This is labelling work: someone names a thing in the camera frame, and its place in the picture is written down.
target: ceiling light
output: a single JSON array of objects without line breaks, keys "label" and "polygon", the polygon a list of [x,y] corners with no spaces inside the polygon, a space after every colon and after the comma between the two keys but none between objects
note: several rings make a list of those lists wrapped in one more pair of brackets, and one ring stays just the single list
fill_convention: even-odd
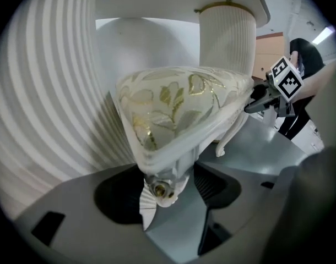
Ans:
[{"label": "ceiling light", "polygon": [[333,32],[335,32],[334,28],[332,26],[326,27],[324,30],[321,31],[321,33],[312,41],[312,43],[318,45],[323,40],[325,40],[328,36],[330,36]]}]

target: gray platform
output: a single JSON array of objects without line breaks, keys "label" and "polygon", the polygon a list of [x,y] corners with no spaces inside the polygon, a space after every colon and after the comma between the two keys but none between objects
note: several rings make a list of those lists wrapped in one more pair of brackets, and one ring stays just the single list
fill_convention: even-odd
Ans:
[{"label": "gray platform", "polygon": [[[117,167],[65,182],[16,221],[23,236],[54,263],[257,263],[281,213],[294,175],[292,169],[305,154],[288,139],[249,117],[230,141],[225,156],[215,158],[215,145],[200,156],[199,163],[236,178],[241,195],[228,207],[212,210],[213,218],[233,236],[213,253],[197,255],[206,206],[192,179],[177,202],[158,208],[146,232],[141,225],[110,221],[95,206],[93,193],[105,179],[127,169]],[[260,183],[275,182],[272,189]],[[31,235],[47,211],[66,215],[50,248]]]}]

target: floor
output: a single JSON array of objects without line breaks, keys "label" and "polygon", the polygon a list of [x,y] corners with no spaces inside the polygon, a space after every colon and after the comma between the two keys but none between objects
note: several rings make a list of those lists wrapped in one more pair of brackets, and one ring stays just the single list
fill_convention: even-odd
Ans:
[{"label": "floor", "polygon": [[[251,116],[260,121],[263,119],[258,113],[251,114]],[[284,118],[277,118],[274,129],[278,130],[283,121]],[[307,155],[320,152],[324,148],[320,134],[315,130],[316,127],[314,123],[309,120],[305,127],[292,140],[292,142]]]}]

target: white cylinder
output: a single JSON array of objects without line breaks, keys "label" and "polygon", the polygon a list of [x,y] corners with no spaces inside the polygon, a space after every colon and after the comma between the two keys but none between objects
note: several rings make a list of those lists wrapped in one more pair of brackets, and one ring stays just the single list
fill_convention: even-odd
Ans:
[{"label": "white cylinder", "polygon": [[248,11],[229,5],[200,14],[200,66],[251,76],[255,59],[256,22]]}]

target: black pants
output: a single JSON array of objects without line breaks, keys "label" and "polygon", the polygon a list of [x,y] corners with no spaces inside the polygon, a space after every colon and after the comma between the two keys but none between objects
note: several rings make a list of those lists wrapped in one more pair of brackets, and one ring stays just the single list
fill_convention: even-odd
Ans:
[{"label": "black pants", "polygon": [[293,104],[294,117],[286,117],[284,123],[279,128],[278,132],[292,140],[304,128],[310,117],[305,111],[305,107],[311,101],[312,97],[301,99]]}]

